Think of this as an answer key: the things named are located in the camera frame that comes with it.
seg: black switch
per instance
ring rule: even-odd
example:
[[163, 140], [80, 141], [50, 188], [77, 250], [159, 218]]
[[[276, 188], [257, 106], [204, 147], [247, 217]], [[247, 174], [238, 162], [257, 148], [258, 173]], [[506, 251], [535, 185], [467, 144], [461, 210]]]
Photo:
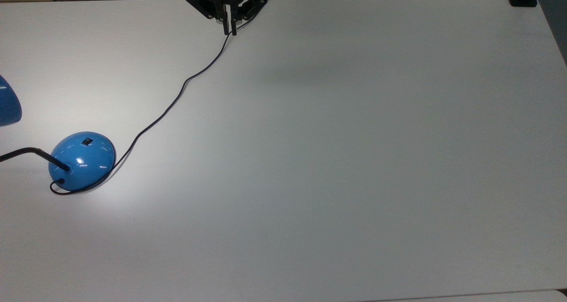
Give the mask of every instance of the black switch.
[[83, 142], [81, 144], [88, 146], [91, 142], [93, 142], [93, 140], [90, 139], [90, 138], [87, 138], [87, 139], [83, 140]]

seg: black cable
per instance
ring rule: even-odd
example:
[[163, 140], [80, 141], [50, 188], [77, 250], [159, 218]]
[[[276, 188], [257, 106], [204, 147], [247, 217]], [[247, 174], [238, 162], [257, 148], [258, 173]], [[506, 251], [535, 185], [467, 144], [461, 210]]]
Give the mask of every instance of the black cable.
[[[258, 14], [254, 15], [248, 22], [245, 22], [243, 25], [239, 26], [237, 28], [237, 30], [240, 30], [241, 28], [247, 26], [248, 24], [250, 24], [250, 22], [252, 22], [252, 20], [255, 19], [255, 17]], [[136, 135], [136, 138], [134, 138], [134, 140], [132, 141], [132, 144], [130, 144], [130, 147], [128, 148], [128, 150], [126, 150], [126, 152], [124, 153], [124, 155], [122, 155], [122, 157], [120, 157], [119, 161], [117, 163], [115, 163], [115, 165], [112, 166], [112, 168], [108, 171], [108, 173], [106, 173], [105, 175], [103, 175], [103, 177], [100, 177], [97, 181], [91, 183], [90, 185], [88, 185], [87, 187], [83, 187], [81, 189], [77, 189], [77, 190], [73, 190], [73, 191], [69, 191], [67, 193], [61, 193], [59, 191], [56, 191], [55, 189], [53, 189], [53, 185], [55, 183], [64, 183], [65, 180], [63, 178], [58, 179], [56, 181], [52, 181], [51, 184], [49, 185], [49, 189], [51, 190], [51, 192], [57, 194], [57, 195], [73, 195], [73, 194], [77, 194], [77, 193], [82, 193], [83, 191], [87, 191], [90, 189], [93, 189], [94, 187], [96, 187], [97, 185], [99, 185], [99, 183], [102, 183], [103, 181], [106, 180], [106, 178], [108, 176], [110, 176], [110, 174], [112, 173], [112, 171], [114, 171], [114, 169], [116, 169], [118, 166], [120, 166], [120, 163], [122, 163], [122, 161], [128, 157], [128, 155], [130, 155], [130, 153], [132, 153], [132, 150], [134, 149], [134, 145], [136, 145], [136, 142], [138, 141], [138, 139], [145, 134], [148, 130], [150, 130], [150, 128], [154, 127], [154, 125], [156, 125], [160, 120], [162, 120], [166, 114], [170, 111], [170, 109], [172, 109], [174, 107], [175, 104], [177, 104], [177, 102], [179, 101], [179, 99], [181, 98], [181, 96], [183, 95], [183, 92], [185, 92], [185, 89], [187, 87], [187, 84], [189, 84], [189, 82], [191, 80], [193, 80], [193, 78], [196, 78], [197, 76], [200, 76], [201, 74], [203, 74], [204, 72], [206, 72], [209, 68], [211, 68], [211, 66], [213, 66], [213, 64], [221, 57], [221, 54], [225, 51], [225, 47], [226, 47], [226, 42], [229, 41], [229, 37], [232, 35], [232, 33], [229, 33], [229, 35], [226, 36], [224, 43], [222, 44], [222, 48], [220, 50], [220, 52], [217, 54], [217, 56], [213, 59], [213, 61], [211, 63], [209, 63], [204, 69], [202, 69], [200, 72], [198, 72], [197, 74], [194, 74], [193, 76], [187, 78], [184, 82], [183, 85], [181, 86], [181, 90], [179, 91], [179, 94], [177, 95], [177, 97], [174, 99], [174, 101], [170, 104], [170, 106], [168, 106], [166, 108], [166, 110], [162, 113], [162, 115], [160, 117], [158, 117], [154, 122], [152, 122], [151, 124], [149, 124], [146, 128], [144, 128], [144, 130], [140, 131], [140, 133], [138, 135]]]

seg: blue lamp shade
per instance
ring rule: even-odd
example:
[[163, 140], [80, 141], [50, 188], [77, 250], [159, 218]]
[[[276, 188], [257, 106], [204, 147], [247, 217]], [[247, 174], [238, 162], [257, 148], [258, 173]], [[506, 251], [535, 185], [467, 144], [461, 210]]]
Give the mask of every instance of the blue lamp shade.
[[116, 150], [107, 137], [95, 132], [78, 132], [63, 139], [51, 155], [70, 167], [69, 171], [49, 163], [49, 175], [56, 185], [76, 191], [101, 183], [112, 170]]
[[22, 118], [22, 106], [8, 82], [0, 76], [0, 126], [18, 122]]

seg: black lamp arm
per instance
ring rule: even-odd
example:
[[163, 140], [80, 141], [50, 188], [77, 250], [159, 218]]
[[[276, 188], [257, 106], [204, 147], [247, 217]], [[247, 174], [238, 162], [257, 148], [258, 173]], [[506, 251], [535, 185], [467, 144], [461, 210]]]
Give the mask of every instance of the black lamp arm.
[[39, 155], [41, 158], [45, 159], [46, 161], [49, 161], [50, 163], [52, 163], [55, 166], [63, 169], [64, 171], [69, 171], [71, 169], [71, 168], [69, 168], [69, 166], [67, 166], [64, 163], [62, 163], [61, 161], [57, 160], [52, 155], [42, 151], [39, 148], [34, 148], [34, 147], [26, 147], [26, 148], [18, 149], [18, 150], [13, 151], [13, 152], [9, 152], [5, 155], [0, 155], [0, 162], [2, 162], [4, 160], [8, 160], [10, 158], [14, 158], [17, 155], [22, 155], [22, 154], [25, 154], [25, 153], [34, 153], [36, 155]]

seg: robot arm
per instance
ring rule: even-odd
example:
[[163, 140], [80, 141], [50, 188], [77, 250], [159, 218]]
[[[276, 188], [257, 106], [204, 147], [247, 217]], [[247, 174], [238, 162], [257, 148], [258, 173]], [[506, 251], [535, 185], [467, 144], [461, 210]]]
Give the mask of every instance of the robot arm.
[[[233, 35], [237, 35], [237, 22], [249, 20], [256, 15], [268, 0], [186, 0], [206, 18], [222, 22], [225, 35], [229, 35], [229, 20]], [[226, 6], [230, 6], [230, 17]]]

